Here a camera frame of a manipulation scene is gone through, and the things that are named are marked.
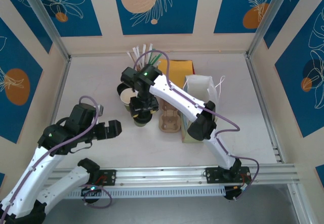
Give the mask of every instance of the white tabletop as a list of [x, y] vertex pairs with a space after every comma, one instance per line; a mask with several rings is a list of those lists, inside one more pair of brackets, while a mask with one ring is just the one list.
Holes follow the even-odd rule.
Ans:
[[[237, 123], [241, 131], [224, 133], [223, 140], [237, 156], [252, 157], [260, 163], [276, 163], [242, 54], [171, 54], [170, 59], [192, 60], [196, 74], [212, 76], [215, 85], [225, 75], [219, 113]], [[58, 167], [73, 168], [86, 157], [101, 167], [216, 165], [217, 159], [203, 143], [182, 143], [180, 132], [161, 132], [158, 128], [160, 112], [155, 113], [145, 127], [133, 123], [116, 91], [122, 71], [131, 65], [127, 55], [72, 59], [56, 120], [68, 116], [79, 97], [89, 95], [104, 106], [99, 122], [117, 119], [123, 131], [117, 138], [94, 141], [91, 149], [69, 154]], [[218, 129], [232, 127], [222, 120], [217, 124]]]

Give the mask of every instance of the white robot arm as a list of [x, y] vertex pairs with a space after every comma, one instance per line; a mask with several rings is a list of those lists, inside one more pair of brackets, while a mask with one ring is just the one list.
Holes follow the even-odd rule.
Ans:
[[[220, 166], [220, 171], [218, 171], [218, 173], [221, 172], [220, 181], [233, 183], [232, 180], [239, 175], [238, 170], [241, 163], [238, 158], [233, 158], [219, 136], [215, 137], [215, 116], [211, 113], [215, 110], [213, 102], [205, 103], [195, 99], [169, 82], [166, 76], [152, 65], [146, 65], [140, 72], [128, 67], [122, 73], [121, 81], [138, 92], [130, 102], [131, 115], [135, 119], [139, 118], [142, 121], [147, 120], [147, 122], [151, 119], [151, 114], [158, 110], [158, 103], [154, 95], [169, 102], [185, 114], [193, 122], [188, 133], [193, 138], [203, 141], [216, 157]], [[81, 185], [98, 179], [100, 167], [93, 161], [84, 159], [66, 177], [43, 190], [50, 174], [79, 142], [91, 143], [93, 139], [114, 138], [121, 133], [122, 128], [117, 120], [110, 121], [109, 127], [105, 127], [104, 123], [97, 123], [81, 138], [51, 151], [52, 148], [89, 128], [94, 120], [95, 112], [93, 106], [79, 103], [68, 118], [64, 118], [44, 130], [29, 166], [12, 192], [0, 203], [0, 216], [2, 216], [2, 220], [7, 221], [6, 224], [41, 224], [46, 214], [68, 193]], [[51, 153], [42, 159], [44, 154], [49, 151]], [[41, 162], [35, 167], [34, 163], [40, 159], [42, 159]]]
[[122, 73], [121, 81], [138, 92], [137, 97], [131, 98], [130, 102], [131, 115], [133, 117], [141, 117], [141, 115], [148, 111], [151, 113], [157, 111], [158, 103], [154, 95], [158, 96], [180, 110], [193, 122], [188, 129], [188, 133], [208, 146], [220, 167], [230, 169], [234, 165], [235, 158], [230, 156], [231, 154], [224, 142], [218, 136], [218, 140], [222, 142], [227, 152], [215, 138], [216, 124], [214, 122], [214, 115], [202, 109], [215, 110], [213, 102], [205, 103], [195, 99], [172, 82], [168, 82], [165, 75], [149, 64], [140, 72], [128, 67]]
[[[122, 128], [119, 121], [109, 121], [109, 127], [105, 127], [104, 122], [96, 122], [96, 124], [93, 122], [95, 114], [95, 107], [79, 103], [75, 105], [69, 117], [48, 126], [44, 130], [30, 164], [16, 186], [0, 203], [2, 221], [5, 219], [7, 224], [43, 223], [46, 214], [67, 194], [81, 185], [94, 183], [98, 179], [99, 165], [86, 158], [81, 160], [78, 166], [67, 176], [43, 190], [53, 170], [78, 143], [92, 144], [92, 140], [114, 138], [121, 133]], [[94, 127], [82, 137], [51, 152], [51, 149], [55, 146], [80, 135], [92, 124], [94, 124]]]
[[[171, 86], [178, 92], [181, 92], [183, 95], [194, 101], [196, 106], [194, 106], [191, 102], [189, 102], [184, 97], [176, 93], [174, 90], [170, 90], [169, 85], [167, 83], [167, 77], [165, 75], [159, 75], [154, 80], [154, 85], [150, 87], [149, 92], [164, 99], [165, 101], [173, 105], [175, 108], [180, 110], [189, 119], [189, 121], [195, 122], [197, 120], [197, 115], [201, 115], [203, 111], [201, 108], [198, 107], [198, 105], [201, 107], [205, 107], [205, 102], [199, 99], [195, 99], [193, 96], [186, 93], [172, 82]], [[230, 169], [230, 167], [233, 166], [235, 159], [230, 157], [226, 152], [224, 152], [224, 150], [214, 138], [215, 133], [216, 128], [213, 129], [213, 131], [211, 132], [211, 138], [209, 140], [204, 139], [204, 143], [216, 157], [218, 165], [225, 169]]]

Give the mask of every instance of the purple cable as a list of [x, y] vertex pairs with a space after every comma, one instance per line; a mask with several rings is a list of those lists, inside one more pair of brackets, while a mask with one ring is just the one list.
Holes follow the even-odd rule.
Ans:
[[[60, 143], [60, 144], [58, 144], [57, 146], [55, 146], [55, 147], [53, 147], [52, 149], [50, 149], [47, 153], [45, 153], [33, 166], [32, 166], [32, 169], [35, 169], [39, 164], [40, 164], [40, 162], [41, 161], [43, 161], [44, 160], [44, 158], [46, 158], [48, 155], [50, 155], [52, 152], [54, 152], [54, 151], [56, 151], [57, 149], [59, 149], [59, 148], [61, 148], [61, 147], [63, 147], [63, 146], [65, 146], [65, 145], [67, 145], [67, 144], [69, 144], [69, 143], [71, 143], [71, 142], [74, 142], [75, 140], [77, 140], [77, 139], [79, 139], [79, 138], [81, 138], [81, 137], [83, 137], [86, 133], [88, 133], [94, 126], [95, 126], [95, 124], [97, 123], [97, 119], [98, 119], [98, 117], [99, 117], [99, 108], [98, 108], [98, 104], [97, 104], [97, 102], [93, 99], [93, 98], [91, 98], [90, 96], [82, 96], [80, 99], [79, 99], [79, 103], [81, 102], [81, 100], [82, 99], [90, 99], [91, 101], [92, 101], [92, 103], [95, 105], [95, 107], [96, 107], [96, 116], [95, 116], [95, 119], [93, 120], [93, 122], [92, 122], [92, 124], [85, 130], [85, 131], [83, 131], [82, 133], [80, 133], [80, 134], [78, 134], [77, 136], [75, 136], [75, 137], [73, 137], [73, 138], [71, 138], [71, 139], [69, 139], [69, 140], [67, 140], [67, 141], [64, 141], [64, 142], [62, 142], [62, 143]], [[17, 187], [17, 189], [16, 189], [16, 191], [14, 192], [14, 194], [12, 195], [12, 197], [11, 197], [11, 199], [10, 199], [10, 203], [12, 204], [13, 203], [13, 201], [15, 200], [15, 198], [17, 197], [17, 195], [18, 195], [18, 193], [19, 193], [19, 191], [21, 190], [21, 188], [23, 187], [23, 185], [25, 184], [25, 182], [27, 181], [27, 179], [28, 179], [28, 177], [31, 175], [31, 173], [33, 172], [33, 170], [32, 171], [29, 171], [26, 175], [25, 175], [25, 177], [23, 178], [23, 180], [20, 182], [20, 184], [19, 184], [19, 186]], [[0, 220], [0, 224], [3, 224], [4, 223], [4, 221], [5, 221], [5, 217], [6, 217], [6, 215], [7, 215], [7, 213], [8, 213], [8, 211], [9, 211], [9, 209], [10, 209], [10, 205], [8, 205], [7, 207], [6, 207], [6, 209], [5, 209], [5, 211], [3, 212], [3, 214], [2, 214], [2, 217], [1, 217], [1, 220]]]
[[108, 208], [109, 206], [111, 206], [112, 204], [112, 196], [110, 195], [110, 193], [108, 191], [106, 191], [103, 187], [101, 186], [97, 186], [97, 185], [82, 185], [81, 187], [88, 187], [88, 188], [91, 188], [91, 187], [96, 187], [100, 190], [102, 190], [103, 192], [105, 192], [108, 196], [109, 196], [109, 199], [110, 199], [110, 202], [108, 205], [105, 205], [105, 206], [94, 206], [94, 205], [89, 205], [87, 202], [86, 202], [86, 196], [91, 193], [91, 191], [87, 192], [85, 194], [85, 196], [83, 197], [83, 202], [90, 208], [94, 208], [94, 209], [106, 209]]
[[[142, 54], [139, 58], [137, 58], [137, 60], [135, 61], [134, 69], [136, 68], [137, 63], [139, 62], [139, 60], [140, 60], [143, 56], [145, 56], [145, 55], [148, 54], [148, 53], [152, 53], [152, 52], [158, 52], [158, 53], [163, 54], [163, 55], [165, 56], [167, 62], [168, 62], [168, 64], [167, 64], [167, 74], [166, 74], [166, 77], [167, 77], [167, 83], [168, 83], [169, 88], [170, 88], [171, 90], [173, 90], [175, 93], [177, 93], [178, 95], [180, 95], [180, 96], [182, 96], [183, 98], [185, 98], [187, 101], [189, 101], [189, 102], [192, 103], [193, 105], [196, 105], [196, 103], [195, 103], [193, 100], [191, 100], [190, 98], [188, 98], [187, 96], [185, 96], [185, 95], [182, 94], [181, 92], [179, 92], [179, 91], [177, 91], [176, 89], [174, 89], [174, 87], [171, 85], [171, 82], [170, 82], [170, 80], [169, 80], [170, 59], [169, 59], [168, 55], [167, 55], [165, 52], [163, 52], [163, 51], [159, 51], [159, 50], [152, 50], [152, 51], [147, 51], [147, 52], [143, 53], [143, 54]], [[260, 164], [259, 164], [259, 162], [258, 162], [257, 160], [255, 160], [255, 159], [253, 159], [253, 158], [250, 158], [250, 157], [237, 157], [237, 156], [231, 155], [231, 154], [226, 150], [226, 148], [223, 146], [223, 144], [221, 143], [221, 141], [220, 141], [220, 140], [218, 139], [218, 137], [217, 137], [220, 133], [240, 131], [239, 126], [238, 126], [237, 124], [235, 124], [233, 121], [231, 121], [231, 120], [225, 118], [224, 116], [222, 116], [222, 115], [220, 115], [220, 114], [218, 114], [218, 113], [216, 113], [216, 112], [214, 112], [214, 111], [212, 111], [212, 110], [206, 109], [206, 108], [204, 108], [204, 107], [202, 107], [202, 106], [199, 106], [199, 105], [198, 105], [198, 108], [200, 108], [200, 109], [202, 109], [202, 110], [205, 110], [205, 111], [207, 111], [207, 112], [209, 112], [209, 113], [211, 113], [211, 114], [214, 114], [214, 115], [217, 116], [218, 118], [221, 118], [222, 120], [225, 120], [226, 122], [230, 123], [231, 125], [233, 125], [233, 126], [236, 128], [236, 129], [223, 129], [223, 130], [220, 130], [220, 131], [216, 132], [216, 134], [215, 134], [215, 138], [216, 138], [218, 144], [219, 144], [219, 145], [221, 146], [221, 148], [224, 150], [224, 152], [225, 152], [227, 155], [229, 155], [230, 157], [233, 157], [233, 158], [240, 158], [240, 159], [244, 159], [244, 160], [254, 161], [254, 162], [257, 164], [257, 171], [256, 171], [255, 175], [253, 176], [253, 178], [251, 179], [251, 182], [249, 183], [249, 185], [245, 188], [245, 190], [247, 190], [247, 189], [251, 186], [251, 184], [254, 182], [255, 178], [257, 177], [257, 175], [258, 175], [258, 173], [259, 173], [259, 170], [260, 170]]]

